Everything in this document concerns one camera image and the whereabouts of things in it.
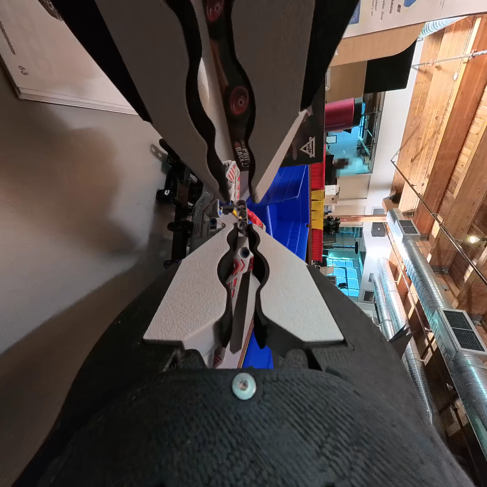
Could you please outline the small white air vent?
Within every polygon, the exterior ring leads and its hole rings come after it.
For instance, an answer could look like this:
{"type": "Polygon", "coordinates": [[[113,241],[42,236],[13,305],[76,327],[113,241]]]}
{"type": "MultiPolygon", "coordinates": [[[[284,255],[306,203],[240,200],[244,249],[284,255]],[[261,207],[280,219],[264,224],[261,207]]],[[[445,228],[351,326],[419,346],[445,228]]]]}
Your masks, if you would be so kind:
{"type": "Polygon", "coordinates": [[[420,240],[421,233],[418,231],[417,227],[412,220],[409,219],[399,219],[395,222],[395,229],[397,235],[402,239],[408,238],[413,240],[420,240]]]}

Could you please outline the grey desk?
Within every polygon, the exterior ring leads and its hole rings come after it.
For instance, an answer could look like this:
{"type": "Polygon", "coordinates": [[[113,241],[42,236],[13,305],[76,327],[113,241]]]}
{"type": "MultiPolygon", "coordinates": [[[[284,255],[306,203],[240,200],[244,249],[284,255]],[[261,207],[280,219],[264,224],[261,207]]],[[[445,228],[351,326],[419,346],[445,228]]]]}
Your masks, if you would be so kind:
{"type": "Polygon", "coordinates": [[[136,116],[21,101],[1,66],[1,486],[170,258],[158,140],[136,116]]]}

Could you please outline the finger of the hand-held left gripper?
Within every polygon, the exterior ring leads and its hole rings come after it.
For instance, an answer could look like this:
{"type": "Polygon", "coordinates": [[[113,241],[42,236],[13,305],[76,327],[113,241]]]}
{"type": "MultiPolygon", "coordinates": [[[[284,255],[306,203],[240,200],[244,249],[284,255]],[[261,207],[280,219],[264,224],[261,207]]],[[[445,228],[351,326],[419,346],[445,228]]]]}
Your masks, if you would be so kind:
{"type": "Polygon", "coordinates": [[[235,1],[236,57],[249,79],[255,120],[248,138],[252,199],[269,189],[304,118],[302,89],[315,1],[235,1]]]}
{"type": "Polygon", "coordinates": [[[221,201],[232,159],[202,1],[96,1],[154,129],[221,201]]]}

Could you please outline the red and yellow bin stack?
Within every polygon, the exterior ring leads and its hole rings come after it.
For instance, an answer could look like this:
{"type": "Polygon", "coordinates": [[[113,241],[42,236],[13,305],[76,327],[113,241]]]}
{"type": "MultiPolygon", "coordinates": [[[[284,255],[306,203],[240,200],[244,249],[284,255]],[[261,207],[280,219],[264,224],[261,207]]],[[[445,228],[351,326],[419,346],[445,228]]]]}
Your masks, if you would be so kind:
{"type": "Polygon", "coordinates": [[[323,220],[325,197],[325,162],[313,163],[309,167],[310,183],[310,239],[311,261],[322,261],[323,253],[323,220]]]}

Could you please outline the blue plastic storage bin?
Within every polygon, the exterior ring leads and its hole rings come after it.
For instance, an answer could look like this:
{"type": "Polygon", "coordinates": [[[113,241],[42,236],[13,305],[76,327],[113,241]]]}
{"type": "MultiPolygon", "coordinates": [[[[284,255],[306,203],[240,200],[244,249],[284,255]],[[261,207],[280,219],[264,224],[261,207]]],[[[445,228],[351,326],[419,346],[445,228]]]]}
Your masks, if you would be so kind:
{"type": "Polygon", "coordinates": [[[264,223],[266,232],[305,260],[310,223],[308,166],[280,168],[259,203],[247,207],[264,223]]]}
{"type": "Polygon", "coordinates": [[[254,332],[251,333],[242,368],[274,369],[272,352],[269,347],[261,349],[254,332]]]}

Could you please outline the large glass window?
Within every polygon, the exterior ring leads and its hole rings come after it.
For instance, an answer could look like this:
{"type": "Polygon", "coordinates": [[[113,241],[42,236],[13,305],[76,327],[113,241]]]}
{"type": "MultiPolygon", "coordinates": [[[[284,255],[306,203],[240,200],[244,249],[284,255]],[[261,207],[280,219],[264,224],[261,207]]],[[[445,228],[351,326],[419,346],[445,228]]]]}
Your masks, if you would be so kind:
{"type": "Polygon", "coordinates": [[[331,248],[322,255],[322,263],[333,267],[336,286],[352,301],[358,302],[363,277],[363,259],[361,252],[351,248],[331,248]]]}

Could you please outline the white printed poster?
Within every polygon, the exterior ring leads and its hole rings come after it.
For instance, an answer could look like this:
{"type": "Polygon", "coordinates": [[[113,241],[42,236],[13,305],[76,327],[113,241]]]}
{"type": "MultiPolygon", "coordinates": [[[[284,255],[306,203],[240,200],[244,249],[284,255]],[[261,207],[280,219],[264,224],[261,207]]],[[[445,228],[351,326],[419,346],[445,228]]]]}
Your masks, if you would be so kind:
{"type": "Polygon", "coordinates": [[[476,1],[359,1],[344,38],[469,15],[476,1]]]}

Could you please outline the brick-built toy vehicle chassis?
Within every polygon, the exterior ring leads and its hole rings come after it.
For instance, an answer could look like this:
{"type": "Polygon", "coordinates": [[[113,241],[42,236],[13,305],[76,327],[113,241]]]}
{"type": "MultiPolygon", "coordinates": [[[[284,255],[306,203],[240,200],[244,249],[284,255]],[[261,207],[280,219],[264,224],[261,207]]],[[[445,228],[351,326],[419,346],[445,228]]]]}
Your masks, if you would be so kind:
{"type": "MultiPolygon", "coordinates": [[[[232,336],[229,345],[219,347],[215,352],[216,366],[208,367],[240,369],[253,332],[255,295],[259,286],[252,271],[254,254],[250,249],[248,230],[252,224],[260,229],[262,227],[248,210],[245,200],[239,198],[240,172],[234,161],[223,163],[231,197],[230,203],[226,204],[214,194],[205,192],[203,182],[171,149],[165,147],[164,151],[167,153],[169,172],[163,189],[156,193],[156,202],[172,205],[175,209],[174,219],[167,226],[173,235],[171,258],[165,262],[168,270],[175,275],[180,262],[223,230],[227,223],[237,226],[239,234],[234,270],[227,279],[227,285],[232,292],[232,301],[239,309],[239,312],[235,311],[235,314],[239,313],[239,336],[232,336]]],[[[164,294],[173,277],[168,280],[164,294]]]]}

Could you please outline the black printed toy box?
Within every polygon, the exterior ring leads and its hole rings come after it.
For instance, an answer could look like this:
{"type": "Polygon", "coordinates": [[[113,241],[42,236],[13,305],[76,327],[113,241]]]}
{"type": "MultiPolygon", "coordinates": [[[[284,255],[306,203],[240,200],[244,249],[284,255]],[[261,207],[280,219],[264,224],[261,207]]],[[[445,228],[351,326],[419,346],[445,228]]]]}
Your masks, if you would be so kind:
{"type": "Polygon", "coordinates": [[[255,120],[255,101],[247,74],[236,57],[231,19],[235,1],[202,3],[230,142],[236,162],[248,172],[249,183],[255,168],[248,141],[255,120]]]}

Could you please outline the black board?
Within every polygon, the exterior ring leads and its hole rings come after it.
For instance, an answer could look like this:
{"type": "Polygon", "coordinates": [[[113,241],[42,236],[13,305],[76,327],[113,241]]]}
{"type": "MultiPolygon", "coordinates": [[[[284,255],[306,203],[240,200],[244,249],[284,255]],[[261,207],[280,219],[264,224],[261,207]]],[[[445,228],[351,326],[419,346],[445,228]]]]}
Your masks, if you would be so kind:
{"type": "Polygon", "coordinates": [[[416,43],[415,40],[407,49],[393,56],[369,60],[363,93],[373,94],[405,89],[416,43]]]}

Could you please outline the large white air vent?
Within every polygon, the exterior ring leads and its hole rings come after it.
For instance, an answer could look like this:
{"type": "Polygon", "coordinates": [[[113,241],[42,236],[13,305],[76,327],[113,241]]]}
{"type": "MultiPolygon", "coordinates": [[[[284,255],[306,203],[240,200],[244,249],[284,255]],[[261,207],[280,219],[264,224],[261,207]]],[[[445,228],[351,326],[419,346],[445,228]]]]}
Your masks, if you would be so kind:
{"type": "Polygon", "coordinates": [[[472,320],[463,310],[438,308],[435,324],[446,337],[447,347],[456,352],[486,357],[486,345],[472,320]]]}

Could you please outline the building instruction booklet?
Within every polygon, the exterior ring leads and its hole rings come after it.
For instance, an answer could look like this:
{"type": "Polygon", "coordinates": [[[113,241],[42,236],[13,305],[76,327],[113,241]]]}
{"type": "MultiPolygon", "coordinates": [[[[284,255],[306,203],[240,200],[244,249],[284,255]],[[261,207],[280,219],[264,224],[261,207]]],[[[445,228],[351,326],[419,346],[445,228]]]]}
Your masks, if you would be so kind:
{"type": "Polygon", "coordinates": [[[137,114],[51,1],[1,1],[1,60],[21,100],[137,114]]]}

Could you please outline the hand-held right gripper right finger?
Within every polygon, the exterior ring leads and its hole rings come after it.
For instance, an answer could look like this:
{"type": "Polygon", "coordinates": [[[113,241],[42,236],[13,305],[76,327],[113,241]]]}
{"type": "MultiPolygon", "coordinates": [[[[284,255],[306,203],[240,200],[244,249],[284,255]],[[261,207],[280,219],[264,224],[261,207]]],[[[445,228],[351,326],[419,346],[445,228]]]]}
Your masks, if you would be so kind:
{"type": "Polygon", "coordinates": [[[345,338],[305,261],[253,224],[248,239],[259,282],[253,314],[259,347],[285,356],[291,350],[343,344],[345,338]]]}

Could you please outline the dark red post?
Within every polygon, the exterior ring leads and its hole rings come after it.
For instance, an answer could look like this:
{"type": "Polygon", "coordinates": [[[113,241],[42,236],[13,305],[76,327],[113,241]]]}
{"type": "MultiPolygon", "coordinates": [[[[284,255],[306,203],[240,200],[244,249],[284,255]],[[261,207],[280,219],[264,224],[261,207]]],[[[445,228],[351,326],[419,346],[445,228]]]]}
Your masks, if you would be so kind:
{"type": "Polygon", "coordinates": [[[350,132],[360,125],[363,113],[363,98],[349,98],[325,104],[324,131],[350,132]]]}

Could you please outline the silver ventilation duct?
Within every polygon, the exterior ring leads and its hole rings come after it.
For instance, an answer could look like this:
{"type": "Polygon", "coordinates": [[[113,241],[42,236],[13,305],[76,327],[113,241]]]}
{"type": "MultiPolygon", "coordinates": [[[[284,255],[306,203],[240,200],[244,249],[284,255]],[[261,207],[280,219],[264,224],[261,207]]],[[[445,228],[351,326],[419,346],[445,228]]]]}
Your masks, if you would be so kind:
{"type": "Polygon", "coordinates": [[[418,299],[435,337],[438,348],[461,400],[479,446],[486,456],[486,357],[456,352],[447,347],[446,337],[435,324],[438,308],[452,308],[430,264],[421,251],[418,241],[401,238],[396,233],[395,222],[406,219],[392,209],[387,212],[387,223],[398,246],[418,299]]]}
{"type": "Polygon", "coordinates": [[[463,18],[464,18],[463,16],[457,16],[457,17],[450,17],[441,20],[428,21],[424,24],[417,39],[422,40],[427,36],[439,32],[442,29],[454,24],[455,22],[462,20],[463,18]]]}
{"type": "Polygon", "coordinates": [[[377,271],[371,275],[371,281],[374,286],[381,331],[402,359],[429,421],[434,424],[437,411],[427,383],[423,361],[419,356],[389,261],[385,257],[380,257],[376,265],[377,271]]]}

